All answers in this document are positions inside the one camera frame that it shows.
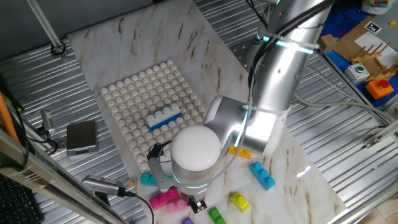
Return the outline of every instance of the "orange lego brick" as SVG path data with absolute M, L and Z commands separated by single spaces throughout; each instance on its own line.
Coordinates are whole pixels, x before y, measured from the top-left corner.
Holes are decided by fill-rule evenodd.
M 385 78 L 369 82 L 366 85 L 366 89 L 375 100 L 383 98 L 394 91 Z
M 231 153 L 231 154 L 235 154 L 235 153 L 236 153 L 236 147 L 234 147 L 234 146 L 229 147 L 228 152 Z M 244 150 L 244 149 L 241 149 L 241 150 L 239 151 L 238 156 L 241 156 L 241 157 L 245 157 L 245 158 L 247 158 L 247 159 L 250 159 L 250 158 L 251 158 L 251 152 L 246 151 L 246 150 Z

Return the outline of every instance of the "white marble table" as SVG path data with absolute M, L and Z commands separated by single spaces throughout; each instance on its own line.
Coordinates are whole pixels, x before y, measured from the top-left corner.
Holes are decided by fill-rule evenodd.
M 217 94 L 244 101 L 248 93 L 246 71 L 191 0 L 166 1 L 68 38 L 131 177 L 139 177 L 139 169 L 98 96 L 102 86 L 171 58 L 206 107 Z M 239 157 L 212 184 L 206 201 L 219 209 L 227 223 L 326 223 L 346 208 L 287 130 L 284 138 L 272 157 Z M 223 166 L 230 159 L 231 155 L 226 156 Z M 276 185 L 267 192 L 248 169 L 254 161 L 261 161 L 275 178 Z M 228 201 L 235 191 L 251 204 L 245 213 Z M 138 185 L 137 193 L 149 198 L 158 191 Z M 211 223 L 206 212 L 169 215 L 161 208 L 155 213 L 158 223 L 179 223 L 188 215 L 196 224 Z

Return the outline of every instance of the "black cable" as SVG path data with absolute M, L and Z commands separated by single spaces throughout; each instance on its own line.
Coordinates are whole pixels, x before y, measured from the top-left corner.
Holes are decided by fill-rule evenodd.
M 145 199 L 143 199 L 142 197 L 138 196 L 137 194 L 129 192 L 129 191 L 125 191 L 124 195 L 128 196 L 128 197 L 136 197 L 139 200 L 141 200 L 142 202 L 144 202 L 149 207 L 150 214 L 152 215 L 152 224 L 154 224 L 154 222 L 155 222 L 154 211 L 153 211 L 152 207 L 150 206 L 150 204 Z

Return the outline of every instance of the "metal pole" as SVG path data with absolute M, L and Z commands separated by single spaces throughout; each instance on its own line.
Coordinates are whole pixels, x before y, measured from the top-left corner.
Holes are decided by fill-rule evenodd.
M 56 33 L 52 29 L 49 21 L 45 17 L 42 9 L 40 8 L 39 4 L 37 4 L 36 0 L 26 0 L 30 8 L 32 9 L 33 13 L 35 14 L 37 20 L 42 25 L 45 33 L 51 40 L 52 45 L 54 48 L 51 49 L 51 52 L 55 55 L 61 55 L 62 57 L 67 57 L 65 53 L 65 44 L 57 37 Z

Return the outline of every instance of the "light blue lego brick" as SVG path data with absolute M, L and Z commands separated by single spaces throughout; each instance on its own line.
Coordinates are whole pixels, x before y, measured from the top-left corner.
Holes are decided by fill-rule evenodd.
M 150 129 L 150 131 L 153 131 L 153 130 L 155 130 L 157 128 L 160 128 L 163 124 L 168 124 L 170 121 L 175 121 L 179 117 L 181 117 L 181 113 L 178 113 L 178 114 L 172 116 L 171 118 L 168 118 L 168 119 L 166 119 L 166 120 L 164 120 L 164 121 L 162 121 L 160 123 L 157 123 L 157 124 L 149 127 L 149 129 Z
M 157 187 L 155 177 L 152 174 L 142 174 L 141 184 L 146 186 Z
M 260 162 L 256 162 L 253 165 L 251 165 L 249 170 L 260 182 L 261 186 L 265 190 L 269 190 L 272 186 L 275 185 L 274 179 L 269 176 L 268 172 L 262 167 Z

